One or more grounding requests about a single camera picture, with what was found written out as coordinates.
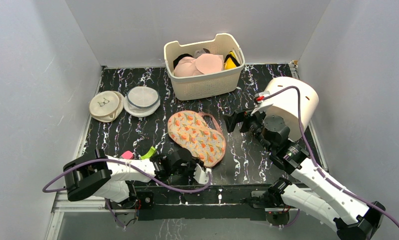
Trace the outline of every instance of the white bin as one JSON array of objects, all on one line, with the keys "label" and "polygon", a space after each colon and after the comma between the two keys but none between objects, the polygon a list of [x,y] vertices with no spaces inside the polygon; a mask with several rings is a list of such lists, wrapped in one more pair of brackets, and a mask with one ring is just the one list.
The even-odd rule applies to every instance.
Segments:
[{"label": "white bin", "polygon": [[[236,54],[240,66],[212,74],[177,77],[174,75],[173,60],[182,54],[194,55],[199,49],[208,49],[212,54],[223,55],[230,51]],[[164,60],[167,73],[171,79],[176,98],[182,101],[202,99],[234,91],[242,69],[245,66],[244,54],[235,38],[228,33],[219,33],[213,40],[180,45],[172,41],[164,46]]]}]

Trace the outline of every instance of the white cylindrical container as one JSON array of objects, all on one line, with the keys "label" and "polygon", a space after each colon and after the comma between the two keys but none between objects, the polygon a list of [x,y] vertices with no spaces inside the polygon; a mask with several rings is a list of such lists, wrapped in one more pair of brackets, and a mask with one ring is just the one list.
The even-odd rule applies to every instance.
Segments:
[{"label": "white cylindrical container", "polygon": [[[272,79],[265,91],[274,94],[286,87],[296,86],[300,92],[300,109],[301,122],[304,130],[312,118],[313,113],[319,103],[319,96],[316,91],[306,83],[288,76],[281,76]],[[289,127],[289,138],[292,141],[297,141],[301,138],[300,126],[298,123],[298,94],[295,89],[288,89],[272,98],[265,101],[273,103],[266,110],[266,118],[272,115],[277,115],[283,118],[285,124]]]}]

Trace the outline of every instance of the marble pattern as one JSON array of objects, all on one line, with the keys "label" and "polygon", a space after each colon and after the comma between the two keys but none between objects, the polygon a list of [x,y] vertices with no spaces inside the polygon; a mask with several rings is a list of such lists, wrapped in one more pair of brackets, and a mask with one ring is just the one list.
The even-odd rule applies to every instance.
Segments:
[{"label": "marble pattern", "polygon": [[[159,153],[171,153],[179,146],[168,136],[169,117],[183,110],[206,112],[217,119],[227,142],[223,160],[213,168],[212,184],[272,184],[279,177],[287,178],[288,175],[272,165],[268,160],[269,153],[263,150],[251,134],[239,133],[239,128],[227,133],[223,115],[236,109],[253,107],[254,95],[263,90],[270,80],[281,76],[292,76],[288,64],[246,65],[235,91],[204,99],[180,101],[173,93],[171,80],[164,67],[105,69],[99,92],[112,90],[126,95],[135,86],[147,86],[158,91],[161,106],[154,114],[143,118],[133,117],[123,110],[111,123],[92,119],[83,152],[102,148],[106,154],[118,157],[129,150],[139,158],[154,146]],[[213,126],[208,117],[205,120],[209,126]],[[306,136],[316,152],[309,129],[306,130]],[[167,180],[171,185],[191,185],[194,182],[180,176]]]}]

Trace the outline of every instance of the white wall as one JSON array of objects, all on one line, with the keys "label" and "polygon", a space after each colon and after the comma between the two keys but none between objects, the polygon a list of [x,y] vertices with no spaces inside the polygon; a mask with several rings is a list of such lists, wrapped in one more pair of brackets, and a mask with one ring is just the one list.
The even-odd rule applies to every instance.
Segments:
[{"label": "white wall", "polygon": [[163,47],[232,34],[247,63],[300,58],[330,0],[66,0],[99,63],[164,66]]},{"label": "white wall", "polygon": [[[299,61],[331,173],[399,220],[399,1],[332,0]],[[378,240],[399,240],[388,218]]]},{"label": "white wall", "polygon": [[0,0],[1,240],[45,238],[42,187],[72,160],[100,74],[64,0]]}]

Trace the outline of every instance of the laundry basket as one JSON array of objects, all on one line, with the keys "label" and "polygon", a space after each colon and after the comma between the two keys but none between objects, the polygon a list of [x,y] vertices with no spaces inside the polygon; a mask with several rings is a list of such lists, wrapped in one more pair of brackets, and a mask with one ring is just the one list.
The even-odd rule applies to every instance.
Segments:
[{"label": "laundry basket", "polygon": [[[174,75],[173,60],[182,54],[194,55],[199,49],[208,49],[212,54],[225,57],[230,51],[237,56],[240,66],[197,76],[177,77]],[[180,45],[172,41],[164,46],[164,60],[176,98],[182,101],[202,99],[232,92],[237,88],[242,69],[245,66],[244,54],[235,38],[228,33],[219,33],[213,40]]]}]

